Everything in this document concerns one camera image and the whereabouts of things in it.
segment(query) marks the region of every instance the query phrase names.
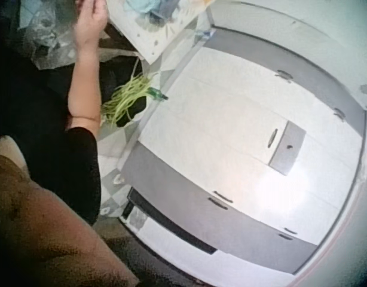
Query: green vegetable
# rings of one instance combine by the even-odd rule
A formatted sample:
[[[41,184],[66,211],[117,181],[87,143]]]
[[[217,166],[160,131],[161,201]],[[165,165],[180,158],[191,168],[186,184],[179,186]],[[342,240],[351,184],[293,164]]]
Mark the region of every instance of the green vegetable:
[[[111,100],[104,103],[101,107],[101,113],[104,115],[105,120],[112,125],[116,125],[116,122],[125,114],[128,116],[129,120],[131,120],[128,109],[137,99],[148,95],[151,79],[143,75],[134,77],[135,70],[136,66],[134,66],[130,81],[116,88]]]

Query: gray cabinet panel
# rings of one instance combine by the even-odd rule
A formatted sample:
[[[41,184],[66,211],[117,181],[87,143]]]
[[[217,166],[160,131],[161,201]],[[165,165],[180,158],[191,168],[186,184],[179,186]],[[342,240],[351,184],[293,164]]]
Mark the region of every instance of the gray cabinet panel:
[[[312,92],[331,109],[341,111],[338,114],[343,115],[358,134],[364,135],[364,109],[333,76],[302,56],[263,39],[225,28],[218,28],[204,46],[255,62],[272,71],[286,72],[292,81]]]
[[[126,161],[122,175],[175,224],[214,248],[241,259],[294,273],[317,248],[219,201],[139,142]]]
[[[288,175],[301,150],[304,136],[304,129],[288,121],[269,166],[282,175]]]

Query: hand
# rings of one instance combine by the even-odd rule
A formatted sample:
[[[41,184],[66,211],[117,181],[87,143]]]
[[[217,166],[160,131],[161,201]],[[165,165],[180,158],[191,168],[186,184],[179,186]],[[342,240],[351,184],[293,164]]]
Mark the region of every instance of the hand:
[[[75,25],[78,54],[97,53],[100,33],[108,22],[105,0],[76,0],[79,16]]]

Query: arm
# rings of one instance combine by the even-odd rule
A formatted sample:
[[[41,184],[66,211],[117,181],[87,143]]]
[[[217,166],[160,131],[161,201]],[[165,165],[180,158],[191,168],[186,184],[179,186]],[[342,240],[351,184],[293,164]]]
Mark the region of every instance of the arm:
[[[105,0],[78,1],[81,11],[75,26],[77,61],[68,94],[71,125],[84,127],[96,137],[100,127],[101,94],[98,46],[108,21]]]

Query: silver handle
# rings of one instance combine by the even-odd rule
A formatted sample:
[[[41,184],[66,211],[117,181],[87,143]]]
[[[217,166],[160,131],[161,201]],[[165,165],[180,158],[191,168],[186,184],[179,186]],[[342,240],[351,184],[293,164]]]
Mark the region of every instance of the silver handle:
[[[215,205],[217,205],[218,207],[228,210],[228,208],[226,206],[221,205],[219,202],[216,202],[214,199],[212,199],[211,197],[208,198],[208,200],[210,200],[212,203],[214,203]]]
[[[285,235],[283,235],[283,234],[278,234],[280,237],[282,237],[282,238],[284,238],[284,239],[286,239],[286,240],[292,240],[292,238],[291,237],[287,237],[287,236],[285,236]]]
[[[270,140],[268,141],[268,148],[271,148],[274,140],[275,140],[275,137],[277,136],[277,133],[278,133],[278,129],[275,129],[275,131],[273,131],[273,133],[271,134],[270,136]]]
[[[278,74],[276,74],[275,77],[280,77],[286,80],[288,83],[291,83],[291,80],[293,79],[293,76],[284,70],[278,70]]]
[[[217,196],[219,196],[221,199],[226,200],[226,201],[228,201],[228,202],[230,202],[230,203],[233,203],[233,201],[232,201],[232,200],[228,199],[227,197],[224,197],[222,194],[219,194],[217,191],[214,191],[214,193],[215,193]]]
[[[345,113],[343,113],[340,109],[335,108],[334,109],[334,115],[336,115],[338,118],[340,118],[342,121],[345,121]]]
[[[290,230],[290,229],[288,229],[288,228],[286,228],[286,227],[285,227],[285,230],[286,230],[287,232],[290,232],[290,233],[292,233],[292,234],[298,234],[297,232],[295,232],[295,231],[292,231],[292,230]]]

